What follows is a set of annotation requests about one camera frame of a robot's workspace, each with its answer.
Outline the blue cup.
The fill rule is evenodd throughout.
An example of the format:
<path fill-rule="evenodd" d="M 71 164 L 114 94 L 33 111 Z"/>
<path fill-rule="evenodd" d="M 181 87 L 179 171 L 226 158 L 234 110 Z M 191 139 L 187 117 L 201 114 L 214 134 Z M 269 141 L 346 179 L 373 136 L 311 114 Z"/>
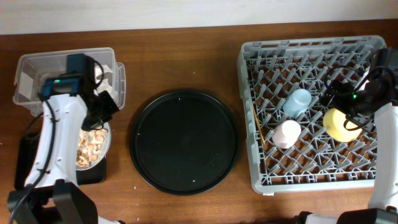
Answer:
<path fill-rule="evenodd" d="M 312 96 L 308 90 L 297 89 L 287 97 L 282 109 L 291 118 L 297 118 L 307 110 L 311 101 Z"/>

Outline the yellow bowl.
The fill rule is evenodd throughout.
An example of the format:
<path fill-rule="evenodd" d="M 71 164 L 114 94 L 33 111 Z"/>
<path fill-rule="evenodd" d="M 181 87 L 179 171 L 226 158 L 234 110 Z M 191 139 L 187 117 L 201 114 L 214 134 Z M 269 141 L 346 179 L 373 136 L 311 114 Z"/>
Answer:
<path fill-rule="evenodd" d="M 344 127 L 346 121 L 346 115 L 336 108 L 329 109 L 323 117 L 323 126 L 326 128 L 326 132 L 335 140 L 339 142 L 350 142 L 356 139 L 362 129 L 354 131 L 348 131 L 348 129 L 356 128 L 357 125 L 349 121 Z"/>

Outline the pink cup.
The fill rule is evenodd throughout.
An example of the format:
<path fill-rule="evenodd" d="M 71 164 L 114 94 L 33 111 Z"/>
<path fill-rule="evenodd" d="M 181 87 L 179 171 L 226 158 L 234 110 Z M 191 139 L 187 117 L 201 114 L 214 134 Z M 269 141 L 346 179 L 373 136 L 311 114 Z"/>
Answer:
<path fill-rule="evenodd" d="M 273 143 L 282 149 L 293 146 L 301 133 L 301 127 L 294 120 L 286 120 L 275 128 L 272 136 Z"/>

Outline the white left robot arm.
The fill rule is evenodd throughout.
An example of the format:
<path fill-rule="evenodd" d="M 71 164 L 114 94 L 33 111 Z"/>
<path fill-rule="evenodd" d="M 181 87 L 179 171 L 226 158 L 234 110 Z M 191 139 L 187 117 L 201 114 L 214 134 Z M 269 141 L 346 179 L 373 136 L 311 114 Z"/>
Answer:
<path fill-rule="evenodd" d="M 10 192 L 10 223 L 108 223 L 78 187 L 75 162 L 80 131 L 91 131 L 118 109 L 94 78 L 49 78 L 40 91 L 43 125 L 24 189 Z"/>

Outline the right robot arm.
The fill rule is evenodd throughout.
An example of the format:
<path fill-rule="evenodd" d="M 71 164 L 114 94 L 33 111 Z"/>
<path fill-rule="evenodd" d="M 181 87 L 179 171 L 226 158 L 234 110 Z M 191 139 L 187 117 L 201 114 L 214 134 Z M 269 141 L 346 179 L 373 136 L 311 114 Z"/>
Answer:
<path fill-rule="evenodd" d="M 373 122 L 377 132 L 376 178 L 368 208 L 342 213 L 338 218 L 301 212 L 297 223 L 397 223 L 397 49 L 383 48 L 374 54 L 368 73 L 356 86 L 328 81 L 321 104 L 343 112 L 347 122 L 358 115 Z"/>

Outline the white tissue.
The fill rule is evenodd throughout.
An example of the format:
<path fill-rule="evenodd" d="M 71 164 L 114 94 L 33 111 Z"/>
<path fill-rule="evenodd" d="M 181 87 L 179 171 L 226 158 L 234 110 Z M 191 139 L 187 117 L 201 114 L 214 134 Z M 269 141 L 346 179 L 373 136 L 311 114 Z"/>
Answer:
<path fill-rule="evenodd" d="M 99 65 L 95 66 L 95 82 L 99 84 L 97 92 L 101 93 L 102 91 L 107 91 L 111 98 L 116 101 L 118 99 L 118 93 L 111 85 L 112 80 L 113 71 L 107 65 L 102 65 L 102 68 Z"/>

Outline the grey dishwasher rack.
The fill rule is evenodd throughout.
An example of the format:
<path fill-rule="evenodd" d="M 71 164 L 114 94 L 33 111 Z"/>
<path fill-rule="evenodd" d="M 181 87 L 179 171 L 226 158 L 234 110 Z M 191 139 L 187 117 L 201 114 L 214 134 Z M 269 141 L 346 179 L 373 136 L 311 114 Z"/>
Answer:
<path fill-rule="evenodd" d="M 323 127 L 327 108 L 320 103 L 324 74 L 355 85 L 357 69 L 366 69 L 375 51 L 386 46 L 378 35 L 246 42 L 237 59 L 239 90 L 246 120 L 246 147 L 255 192 L 282 192 L 372 187 L 376 176 L 377 139 L 372 124 L 351 142 L 331 138 Z M 272 141 L 275 128 L 289 116 L 282 106 L 297 89 L 312 96 L 297 117 L 301 133 L 282 149 Z M 254 120 L 256 109 L 264 136 Z"/>

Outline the wooden chopstick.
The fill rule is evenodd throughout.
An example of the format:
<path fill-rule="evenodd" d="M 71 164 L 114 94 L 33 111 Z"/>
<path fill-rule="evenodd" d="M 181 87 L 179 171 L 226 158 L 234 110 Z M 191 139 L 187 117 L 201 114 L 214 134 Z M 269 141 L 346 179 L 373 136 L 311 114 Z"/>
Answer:
<path fill-rule="evenodd" d="M 252 110 L 253 110 L 253 114 L 254 114 L 254 120 L 255 120 L 255 123 L 256 123 L 256 127 L 257 127 L 257 130 L 259 131 L 259 135 L 260 135 L 260 139 L 261 139 L 261 142 L 262 142 L 262 146 L 264 147 L 266 142 L 265 142 L 264 136 L 262 134 L 261 126 L 259 124 L 258 116 L 256 114 L 256 109 L 255 109 L 253 104 L 251 106 L 252 106 Z"/>

